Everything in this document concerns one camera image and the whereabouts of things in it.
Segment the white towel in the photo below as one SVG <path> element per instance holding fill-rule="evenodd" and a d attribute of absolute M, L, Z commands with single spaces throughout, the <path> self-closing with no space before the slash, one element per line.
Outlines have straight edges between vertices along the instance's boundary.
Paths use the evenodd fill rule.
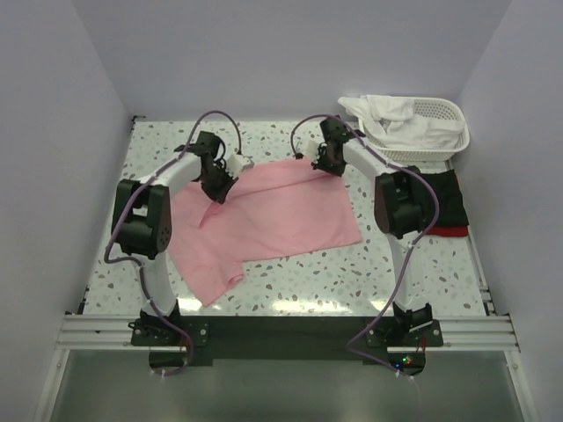
<path fill-rule="evenodd" d="M 454 149 L 465 128 L 462 120 L 441 120 L 414 113 L 412 98 L 368 95 L 342 97 L 339 104 L 361 119 L 365 129 L 388 148 Z"/>

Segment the speckled tabletop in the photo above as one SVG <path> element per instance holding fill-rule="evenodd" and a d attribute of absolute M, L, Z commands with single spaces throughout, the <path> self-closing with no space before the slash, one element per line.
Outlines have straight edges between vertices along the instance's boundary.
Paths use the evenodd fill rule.
<path fill-rule="evenodd" d="M 186 142 L 193 122 L 137 122 L 123 178 L 139 178 L 167 161 L 174 148 Z M 264 163 L 291 156 L 292 121 L 240 123 L 244 152 Z M 201 129 L 217 132 L 236 146 L 229 122 L 210 121 Z M 297 139 L 321 136 L 318 122 L 301 126 Z M 423 172 L 446 170 L 445 163 L 418 163 Z M 395 283 L 391 251 L 373 219 L 370 182 L 347 167 L 343 176 L 362 233 L 362 242 L 348 247 L 316 251 L 293 257 L 244 264 L 245 278 L 215 303 L 203 307 L 195 299 L 168 258 L 172 289 L 182 314 L 222 316 L 355 315 L 374 316 L 389 299 Z M 136 269 L 130 263 L 109 266 L 103 249 L 109 239 L 110 221 L 99 247 L 84 307 L 85 314 L 133 315 L 141 307 Z M 416 253 L 423 256 L 424 281 L 436 316 L 484 316 L 479 273 L 467 238 L 427 236 Z M 119 246 L 113 254 L 121 252 Z"/>

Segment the white plastic basket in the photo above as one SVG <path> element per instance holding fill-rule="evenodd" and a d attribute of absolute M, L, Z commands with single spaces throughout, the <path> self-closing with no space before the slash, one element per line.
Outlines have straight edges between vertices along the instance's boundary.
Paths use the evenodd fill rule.
<path fill-rule="evenodd" d="M 442 98 L 414 99 L 414 112 L 424 117 L 434 117 L 445 120 L 465 120 L 464 114 L 457 105 Z M 363 122 L 359 120 L 360 130 L 366 134 L 377 150 L 381 151 L 393 161 L 446 161 L 454 154 L 467 148 L 469 145 L 469 129 L 465 125 L 464 131 L 457 139 L 454 149 L 393 149 L 385 147 L 365 130 Z"/>

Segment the basket rim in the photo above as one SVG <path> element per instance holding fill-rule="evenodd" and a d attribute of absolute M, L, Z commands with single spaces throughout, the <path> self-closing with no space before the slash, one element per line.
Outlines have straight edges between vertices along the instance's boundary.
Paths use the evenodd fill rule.
<path fill-rule="evenodd" d="M 458 114 L 459 116 L 461 116 L 461 119 L 465 121 L 465 128 L 464 128 L 464 143 L 455 148 L 455 149 L 394 149 L 394 148 L 387 148 L 387 147 L 380 147 L 379 145 L 376 145 L 374 143 L 372 143 L 372 146 L 376 149 L 379 149 L 381 151 L 390 151 L 390 152 L 419 152 L 419 153 L 430 153 L 430 154 L 435 154 L 435 153 L 456 153 L 459 151 L 463 151 L 464 149 L 467 148 L 467 146 L 469 145 L 469 141 L 470 141 L 470 136 L 469 136 L 469 128 L 467 127 L 467 119 L 465 118 L 463 112 L 461 111 L 461 109 L 457 106 L 457 104 L 452 103 L 451 101 L 449 101 L 448 99 L 445 98 L 434 98 L 434 97 L 400 97 L 397 96 L 395 98 L 411 98 L 413 99 L 415 102 L 417 100 L 419 101 L 426 101 L 426 102 L 436 102 L 436 103 L 442 103 L 444 105 L 447 105 L 448 107 L 452 108 L 453 111 Z M 367 132 L 364 128 L 363 125 L 363 121 L 361 119 L 358 119 L 358 125 L 361 131 L 363 131 L 363 133 L 365 133 L 366 135 Z"/>

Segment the pink fabric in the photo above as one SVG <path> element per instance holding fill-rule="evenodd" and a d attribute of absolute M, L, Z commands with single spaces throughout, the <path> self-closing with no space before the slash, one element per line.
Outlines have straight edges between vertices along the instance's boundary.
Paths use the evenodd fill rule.
<path fill-rule="evenodd" d="M 341 178 L 307 160 L 258 164 L 223 205 L 191 183 L 172 200 L 168 251 L 205 306 L 244 277 L 242 263 L 360 242 Z"/>

